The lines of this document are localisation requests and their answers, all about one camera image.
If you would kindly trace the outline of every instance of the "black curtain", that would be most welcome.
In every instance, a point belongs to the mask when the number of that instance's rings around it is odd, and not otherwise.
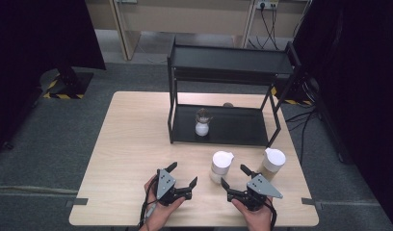
[[[393,223],[393,0],[313,0],[294,44],[332,123]]]
[[[0,1],[0,147],[47,70],[105,69],[84,0]]]

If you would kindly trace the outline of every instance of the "cabinet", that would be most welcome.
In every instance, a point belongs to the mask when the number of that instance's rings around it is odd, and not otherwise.
[[[172,41],[168,54],[170,85],[170,142],[203,142],[237,145],[271,146],[280,131],[277,110],[300,69],[293,44],[283,51],[249,50],[209,46],[182,45]],[[271,89],[275,80],[288,76],[283,93],[275,104]],[[219,107],[178,103],[178,82],[242,84],[268,87],[259,108]],[[263,110],[270,101],[276,129],[268,138]],[[207,109],[214,120],[207,136],[195,133],[196,113]]]

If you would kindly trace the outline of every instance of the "power cord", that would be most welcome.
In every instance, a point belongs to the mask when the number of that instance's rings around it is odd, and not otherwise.
[[[261,47],[264,48],[264,46],[266,45],[266,43],[270,39],[271,42],[274,44],[275,49],[279,50],[277,45],[275,44],[275,19],[277,16],[277,14],[275,12],[276,11],[275,4],[272,4],[271,6],[272,6],[272,30],[269,31],[268,24],[266,23],[265,16],[263,14],[263,12],[265,10],[265,4],[264,3],[260,4],[260,14],[262,15],[262,20],[263,20],[263,23],[265,24],[266,32],[268,33],[268,38],[266,39],[265,43],[263,45],[261,45]]]
[[[158,179],[158,175],[156,175],[151,180],[151,183],[149,184],[148,189],[146,190],[145,200],[143,203],[142,212],[140,214],[139,228],[141,228],[144,225],[145,220],[151,215],[152,211],[154,211],[155,203],[157,202],[157,200],[148,202],[148,195],[149,195],[149,192],[151,191],[152,187],[154,186],[155,182],[157,182],[157,179]],[[154,203],[153,207],[151,207],[151,209],[147,213],[145,213],[146,207],[152,203]]]
[[[145,54],[147,54],[147,53],[143,50],[143,48],[140,46],[139,43],[137,43],[137,47],[139,47]],[[167,60],[154,61],[154,60],[151,60],[150,58],[147,58],[147,60],[148,60],[150,63],[154,63],[154,64],[160,64],[160,63],[164,63],[164,62],[167,61]]]
[[[302,130],[301,130],[301,154],[299,157],[300,158],[299,159],[300,165],[302,164],[302,158],[303,158],[303,154],[304,154],[304,131],[305,131],[305,128],[308,124],[308,121],[312,118],[317,117],[317,115],[314,115],[314,113],[317,112],[316,110],[317,110],[317,108],[314,108],[310,112],[298,114],[298,115],[295,115],[289,119],[286,119],[286,122],[297,122],[297,121],[302,121],[305,119],[305,122],[301,122],[298,125],[296,125],[295,127],[289,129],[289,131],[293,131],[293,130],[297,129],[299,126],[301,126],[302,124],[304,124],[304,126],[302,127]]]
[[[275,221],[277,220],[277,211],[275,210],[275,207],[273,206],[272,201],[267,196],[266,196],[266,200],[269,200],[269,203],[270,203],[270,205],[265,203],[265,206],[268,207],[272,212],[271,230],[274,230]]]
[[[256,41],[257,41],[257,44],[260,45],[260,47],[262,48],[262,50],[265,49],[264,45],[261,45],[261,44],[260,44],[259,36],[256,36]]]
[[[313,94],[312,90],[307,85],[307,82],[304,82],[302,85],[302,90],[305,92],[307,97],[313,102],[316,103],[316,96]]]
[[[254,49],[257,49],[257,47],[251,42],[250,38],[248,39],[248,42],[250,43],[251,46],[253,46]]]
[[[312,3],[312,2],[313,2],[313,0],[309,0],[309,1],[307,1],[307,3],[305,4],[304,10],[303,10],[302,13],[301,13],[301,19],[300,19],[300,21],[298,22],[298,24],[296,24],[295,30],[293,31],[293,38],[296,37],[296,32],[297,32],[297,30],[298,30],[298,28],[299,28],[299,25],[301,25],[302,21],[304,20],[305,16],[307,15],[308,9],[309,9],[309,7],[311,6],[311,3]]]

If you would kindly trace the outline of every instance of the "person's arm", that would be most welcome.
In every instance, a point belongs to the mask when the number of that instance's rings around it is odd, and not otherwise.
[[[269,200],[266,203],[270,204],[272,202],[272,198],[268,197]],[[263,206],[258,211],[250,211],[245,207],[245,205],[237,200],[232,199],[232,204],[241,212],[244,216],[249,231],[270,231],[271,230],[271,219],[272,219],[272,211]]]
[[[144,185],[145,193],[147,192],[147,189],[154,177],[155,176],[151,177],[151,179],[149,179],[148,182]],[[151,213],[149,218],[144,221],[144,225],[140,228],[139,231],[158,231],[167,223],[167,220],[169,219],[172,212],[175,211],[184,201],[185,198],[181,197],[175,200],[171,205],[164,206],[156,201],[154,190],[151,189],[148,194],[147,203],[154,203],[149,204],[146,210],[149,211],[155,205],[154,211]]]

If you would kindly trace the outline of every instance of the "electrical outlet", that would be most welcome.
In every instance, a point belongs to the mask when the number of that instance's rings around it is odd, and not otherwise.
[[[257,2],[256,9],[262,9],[262,3],[265,4],[265,10],[276,10],[278,5],[278,0],[259,0]]]

